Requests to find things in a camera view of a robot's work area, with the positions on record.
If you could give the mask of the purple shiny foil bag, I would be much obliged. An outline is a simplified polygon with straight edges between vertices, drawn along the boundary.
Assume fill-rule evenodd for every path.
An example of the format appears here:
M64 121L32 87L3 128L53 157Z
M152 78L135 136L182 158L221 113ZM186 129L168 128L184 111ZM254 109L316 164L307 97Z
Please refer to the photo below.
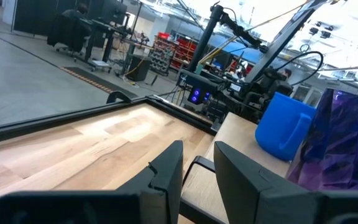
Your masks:
M358 190L358 95L325 90L286 178L309 190Z

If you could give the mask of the black box with blue lights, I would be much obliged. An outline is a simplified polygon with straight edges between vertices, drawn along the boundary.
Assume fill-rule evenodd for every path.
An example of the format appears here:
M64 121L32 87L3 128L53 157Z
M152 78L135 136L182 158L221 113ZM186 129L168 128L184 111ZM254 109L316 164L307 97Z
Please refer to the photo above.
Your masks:
M191 86L188 101L195 105L208 101L228 86L227 80L208 72L197 74L188 70L181 70L179 75L180 81L184 81L185 86Z

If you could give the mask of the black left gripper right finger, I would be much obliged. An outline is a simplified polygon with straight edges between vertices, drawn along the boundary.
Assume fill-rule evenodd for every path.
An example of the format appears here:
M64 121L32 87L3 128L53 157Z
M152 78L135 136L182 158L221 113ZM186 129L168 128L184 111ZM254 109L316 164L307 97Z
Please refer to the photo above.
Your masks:
M230 224L358 224L358 190L307 190L222 141L214 166Z

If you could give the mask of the black room partition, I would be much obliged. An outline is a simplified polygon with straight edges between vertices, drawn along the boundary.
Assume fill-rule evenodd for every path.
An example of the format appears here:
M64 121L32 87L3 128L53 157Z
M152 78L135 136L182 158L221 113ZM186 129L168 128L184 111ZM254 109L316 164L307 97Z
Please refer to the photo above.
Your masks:
M46 36L57 15L79 4L89 6L89 3L90 0L16 0L12 29Z

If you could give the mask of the black desk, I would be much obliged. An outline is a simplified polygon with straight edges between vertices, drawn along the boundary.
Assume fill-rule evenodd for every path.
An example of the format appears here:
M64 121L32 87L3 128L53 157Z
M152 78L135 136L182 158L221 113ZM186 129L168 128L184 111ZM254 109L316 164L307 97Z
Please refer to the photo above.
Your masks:
M108 63L113 40L115 38L125 39L130 31L126 27L112 26L107 23L97 21L97 20L82 20L82 22L87 23L91 28L91 35L89 36L87 46L85 48L84 63L90 66L90 70L95 72L98 68L106 69L108 73L111 72L112 66ZM93 48L102 47L104 52L101 60L95 59L92 57Z

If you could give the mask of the rack with red bins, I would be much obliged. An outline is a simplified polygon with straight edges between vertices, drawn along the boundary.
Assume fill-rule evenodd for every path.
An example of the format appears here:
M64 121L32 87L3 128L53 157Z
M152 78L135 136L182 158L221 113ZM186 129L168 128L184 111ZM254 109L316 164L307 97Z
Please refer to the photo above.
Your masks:
M170 69L179 71L190 63L197 45L198 41L187 35L159 32L149 53L151 70L165 76Z

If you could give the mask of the black office chair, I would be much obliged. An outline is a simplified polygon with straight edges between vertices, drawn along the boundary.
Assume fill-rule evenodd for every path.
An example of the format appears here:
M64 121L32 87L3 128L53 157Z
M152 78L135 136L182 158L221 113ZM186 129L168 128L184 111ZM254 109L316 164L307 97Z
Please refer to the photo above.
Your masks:
M56 51L66 50L71 55L83 55L82 49L88 36L88 30L79 19L58 15L53 20L50 32L47 36L47 44L54 47L63 44L64 47L56 48Z

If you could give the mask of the seated person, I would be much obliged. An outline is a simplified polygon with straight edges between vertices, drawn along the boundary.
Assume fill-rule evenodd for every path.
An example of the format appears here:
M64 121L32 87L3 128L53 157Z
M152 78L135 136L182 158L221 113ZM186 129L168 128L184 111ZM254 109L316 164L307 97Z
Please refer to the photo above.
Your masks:
M81 22L81 25L86 30L86 36L89 37L91 35L91 27L90 21L86 18L86 14L88 13L88 7L84 3L79 3L75 9L68 9L62 13L63 16L69 17L71 19L76 19Z

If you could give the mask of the black frame post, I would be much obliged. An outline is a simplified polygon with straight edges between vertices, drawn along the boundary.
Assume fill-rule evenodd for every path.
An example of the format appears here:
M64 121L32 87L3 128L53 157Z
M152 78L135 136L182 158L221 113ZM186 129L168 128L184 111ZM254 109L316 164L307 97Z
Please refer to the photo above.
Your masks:
M275 36L273 42L268 46L268 51L263 54L250 73L245 77L246 83L251 83L261 77L264 70L276 59L279 53L299 31L301 26L311 17L315 10L326 1L327 0L311 0L311 3L306 3L306 6L302 6L300 10L295 13Z

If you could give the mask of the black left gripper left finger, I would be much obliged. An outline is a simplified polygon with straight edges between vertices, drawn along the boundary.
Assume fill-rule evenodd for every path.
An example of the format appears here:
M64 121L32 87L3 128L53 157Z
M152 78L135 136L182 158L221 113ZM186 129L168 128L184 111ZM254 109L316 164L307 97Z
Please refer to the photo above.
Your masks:
M116 190L0 196L0 224L177 224L182 178L183 143L177 140Z

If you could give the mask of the black floor bin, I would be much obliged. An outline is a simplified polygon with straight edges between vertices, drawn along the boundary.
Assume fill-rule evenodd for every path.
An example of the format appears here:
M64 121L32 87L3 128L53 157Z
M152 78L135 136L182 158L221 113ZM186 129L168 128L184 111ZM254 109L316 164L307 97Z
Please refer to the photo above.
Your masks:
M135 82L142 82L146 79L149 71L151 59L148 57L134 55L132 56L129 73L126 77Z

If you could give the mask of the black desk monitor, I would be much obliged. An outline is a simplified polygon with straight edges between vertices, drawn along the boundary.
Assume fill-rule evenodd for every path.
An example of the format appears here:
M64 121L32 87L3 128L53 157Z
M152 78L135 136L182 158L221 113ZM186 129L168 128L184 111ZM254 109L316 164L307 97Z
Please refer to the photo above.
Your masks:
M127 6L118 0L104 0L101 18L105 23L113 22L122 25L126 15Z

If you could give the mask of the black table clamp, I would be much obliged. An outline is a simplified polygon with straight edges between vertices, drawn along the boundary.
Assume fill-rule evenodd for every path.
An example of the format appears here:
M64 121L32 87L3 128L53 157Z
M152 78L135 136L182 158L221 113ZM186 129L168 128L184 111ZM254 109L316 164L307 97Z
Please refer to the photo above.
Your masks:
M106 103L115 103L117 100L121 100L125 103L132 103L131 98L129 98L125 93L121 91L113 91L109 94Z

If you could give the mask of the blue mug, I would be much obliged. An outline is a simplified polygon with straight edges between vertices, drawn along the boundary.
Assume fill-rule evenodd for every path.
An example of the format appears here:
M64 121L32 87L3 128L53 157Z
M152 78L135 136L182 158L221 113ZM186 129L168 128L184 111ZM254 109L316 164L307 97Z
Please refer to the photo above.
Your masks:
M291 161L306 137L316 108L276 92L255 130L260 148Z

